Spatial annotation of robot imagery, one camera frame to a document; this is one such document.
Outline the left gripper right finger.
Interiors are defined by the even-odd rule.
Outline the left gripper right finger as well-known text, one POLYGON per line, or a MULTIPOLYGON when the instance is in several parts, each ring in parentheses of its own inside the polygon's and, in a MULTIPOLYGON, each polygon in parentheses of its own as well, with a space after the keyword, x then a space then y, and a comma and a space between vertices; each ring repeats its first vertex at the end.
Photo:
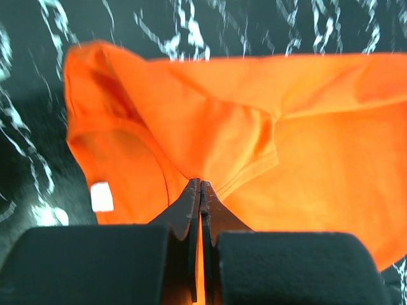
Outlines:
POLYGON ((371 255, 353 235, 253 231, 201 184, 207 304, 390 304, 371 255))

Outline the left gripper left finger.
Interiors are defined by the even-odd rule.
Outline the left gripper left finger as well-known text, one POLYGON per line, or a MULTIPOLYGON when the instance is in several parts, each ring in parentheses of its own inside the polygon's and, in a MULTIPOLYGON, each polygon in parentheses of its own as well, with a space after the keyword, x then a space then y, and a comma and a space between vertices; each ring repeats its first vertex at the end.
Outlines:
POLYGON ((200 180, 147 224, 35 227, 1 268, 2 304, 197 301, 200 180))

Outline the orange t shirt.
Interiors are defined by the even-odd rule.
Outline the orange t shirt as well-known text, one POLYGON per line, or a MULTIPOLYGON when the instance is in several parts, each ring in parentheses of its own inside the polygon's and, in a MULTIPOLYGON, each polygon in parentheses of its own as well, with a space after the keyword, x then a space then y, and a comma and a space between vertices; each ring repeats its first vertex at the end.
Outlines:
POLYGON ((142 224, 192 178, 258 231, 350 233, 406 257, 406 55, 146 60, 94 41, 64 64, 67 145, 101 225, 142 224))

